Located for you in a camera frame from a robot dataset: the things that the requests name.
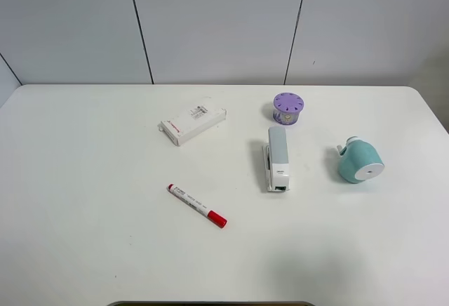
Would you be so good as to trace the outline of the teal pencil sharpener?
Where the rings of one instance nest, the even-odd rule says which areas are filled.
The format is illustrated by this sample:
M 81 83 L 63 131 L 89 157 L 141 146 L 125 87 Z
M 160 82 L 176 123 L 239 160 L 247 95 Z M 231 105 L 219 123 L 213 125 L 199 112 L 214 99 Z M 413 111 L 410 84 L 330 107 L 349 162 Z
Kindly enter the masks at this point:
M 344 146 L 338 145 L 340 161 L 338 173 L 350 183 L 360 183 L 377 177 L 385 168 L 377 150 L 357 136 L 347 139 Z

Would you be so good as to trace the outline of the red white marker pen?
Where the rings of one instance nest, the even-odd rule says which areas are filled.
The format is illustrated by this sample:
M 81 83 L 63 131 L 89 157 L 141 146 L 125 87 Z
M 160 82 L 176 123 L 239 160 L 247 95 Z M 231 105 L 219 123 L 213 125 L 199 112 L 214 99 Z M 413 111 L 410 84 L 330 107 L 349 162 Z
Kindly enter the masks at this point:
M 168 191 L 179 200 L 183 201 L 186 205 L 193 208 L 195 211 L 200 213 L 205 218 L 209 219 L 219 228 L 224 228 L 227 224 L 227 219 L 222 217 L 220 214 L 216 213 L 214 210 L 208 208 L 199 200 L 195 199 L 192 195 L 186 193 L 184 190 L 180 189 L 174 184 L 169 184 Z

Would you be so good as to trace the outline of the white cardboard box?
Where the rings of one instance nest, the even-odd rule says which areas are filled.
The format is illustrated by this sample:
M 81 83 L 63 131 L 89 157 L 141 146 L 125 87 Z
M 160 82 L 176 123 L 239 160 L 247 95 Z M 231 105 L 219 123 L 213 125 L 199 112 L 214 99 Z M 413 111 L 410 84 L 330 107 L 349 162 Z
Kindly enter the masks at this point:
M 176 117 L 161 121 L 158 128 L 180 147 L 226 117 L 226 109 L 216 105 L 212 98 L 204 97 L 188 105 Z

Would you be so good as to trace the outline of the purple round container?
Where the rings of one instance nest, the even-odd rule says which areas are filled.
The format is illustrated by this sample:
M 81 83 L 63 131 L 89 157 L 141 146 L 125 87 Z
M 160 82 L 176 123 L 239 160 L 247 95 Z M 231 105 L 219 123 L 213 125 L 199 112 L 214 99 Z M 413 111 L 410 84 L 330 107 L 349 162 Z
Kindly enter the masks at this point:
M 297 122 L 300 112 L 304 108 L 304 100 L 297 94 L 279 93 L 273 100 L 273 119 L 284 126 Z

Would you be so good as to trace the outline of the white grey stapler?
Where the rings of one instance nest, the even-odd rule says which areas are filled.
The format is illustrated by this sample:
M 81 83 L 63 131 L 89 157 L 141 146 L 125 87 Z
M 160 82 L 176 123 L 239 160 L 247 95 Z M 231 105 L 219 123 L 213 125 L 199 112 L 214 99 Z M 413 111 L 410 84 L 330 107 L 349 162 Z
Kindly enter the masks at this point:
M 286 192 L 290 189 L 288 145 L 284 127 L 268 130 L 268 143 L 262 146 L 268 192 Z

